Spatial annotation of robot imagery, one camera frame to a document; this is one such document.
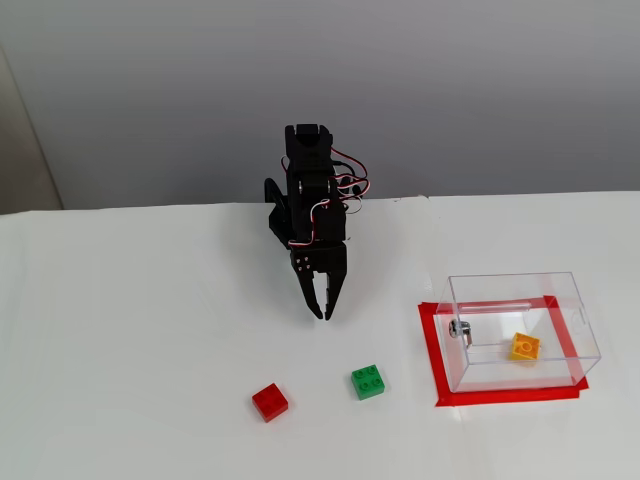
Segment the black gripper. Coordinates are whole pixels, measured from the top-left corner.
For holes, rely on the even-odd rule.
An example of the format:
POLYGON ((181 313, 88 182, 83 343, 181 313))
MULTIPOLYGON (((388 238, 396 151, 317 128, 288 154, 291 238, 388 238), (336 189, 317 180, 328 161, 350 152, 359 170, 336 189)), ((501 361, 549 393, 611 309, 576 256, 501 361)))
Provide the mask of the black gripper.
POLYGON ((326 273, 326 311, 330 320, 344 284, 346 268, 346 211, 340 201, 321 201, 313 208, 312 251, 291 249, 290 259, 307 307, 318 318, 323 312, 313 284, 314 270, 326 273))

